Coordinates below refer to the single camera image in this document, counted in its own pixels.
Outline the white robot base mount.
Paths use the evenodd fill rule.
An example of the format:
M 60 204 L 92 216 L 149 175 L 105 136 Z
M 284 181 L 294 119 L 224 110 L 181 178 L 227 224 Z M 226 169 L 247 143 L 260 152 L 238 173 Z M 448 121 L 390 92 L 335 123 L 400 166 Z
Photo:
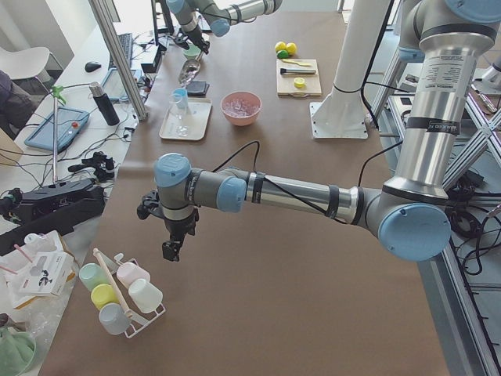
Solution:
M 384 33 L 392 1 L 355 1 L 349 16 L 333 88 L 321 103 L 310 103 L 315 139 L 366 139 L 361 92 L 377 41 Z

